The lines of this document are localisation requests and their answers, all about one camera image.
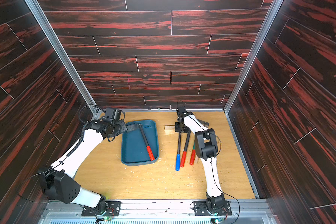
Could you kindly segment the chrome hoe blue grip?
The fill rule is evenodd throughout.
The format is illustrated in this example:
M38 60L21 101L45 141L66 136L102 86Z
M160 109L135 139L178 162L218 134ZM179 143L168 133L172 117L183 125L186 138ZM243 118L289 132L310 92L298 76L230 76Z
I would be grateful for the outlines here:
M175 170L176 171L180 170L181 138L182 138L182 133L178 132L177 155L176 155L176 162L175 162Z

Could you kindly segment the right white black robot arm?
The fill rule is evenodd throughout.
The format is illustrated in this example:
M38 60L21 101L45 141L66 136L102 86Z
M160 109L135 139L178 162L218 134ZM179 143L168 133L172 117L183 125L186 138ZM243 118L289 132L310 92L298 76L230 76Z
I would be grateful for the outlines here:
M187 129L194 134L196 155L203 163L206 177L207 210L210 214L216 215L227 206L218 178L217 155L219 150L217 136L214 129L204 126L192 112L186 111L183 106L179 106L176 113L178 130Z

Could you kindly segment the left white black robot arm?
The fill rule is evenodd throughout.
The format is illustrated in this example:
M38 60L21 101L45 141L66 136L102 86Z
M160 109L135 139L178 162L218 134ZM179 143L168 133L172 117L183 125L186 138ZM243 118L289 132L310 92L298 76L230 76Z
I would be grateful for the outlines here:
M121 116L125 113L108 107L105 115L86 122L78 141L49 167L38 170L39 183L43 194L50 200L74 203L92 209L95 215L102 216L108 209L106 197L84 189L74 180L76 172L92 150L104 139L109 141L127 131Z

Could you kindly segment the teal plastic storage tray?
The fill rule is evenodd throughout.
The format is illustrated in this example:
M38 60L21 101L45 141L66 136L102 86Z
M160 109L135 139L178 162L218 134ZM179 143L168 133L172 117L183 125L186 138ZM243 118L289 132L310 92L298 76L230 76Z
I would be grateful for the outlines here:
M127 166L138 166L155 163L159 158L159 142L156 122L153 120L139 120L127 125L141 123L144 133L152 149L155 159L150 160L145 142L139 129L122 134L121 161Z

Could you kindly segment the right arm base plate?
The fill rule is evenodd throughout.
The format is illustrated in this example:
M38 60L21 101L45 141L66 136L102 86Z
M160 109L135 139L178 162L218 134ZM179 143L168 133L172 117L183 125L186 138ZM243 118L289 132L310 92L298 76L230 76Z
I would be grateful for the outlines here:
M190 208L196 216L231 216L232 211L228 201L214 204L206 201L193 201Z

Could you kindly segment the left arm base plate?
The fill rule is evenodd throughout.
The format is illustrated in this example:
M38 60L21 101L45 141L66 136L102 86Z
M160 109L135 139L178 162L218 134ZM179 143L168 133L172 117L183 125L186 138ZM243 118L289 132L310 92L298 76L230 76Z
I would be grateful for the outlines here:
M121 201L100 202L96 207L83 207L83 217L117 217L121 209Z

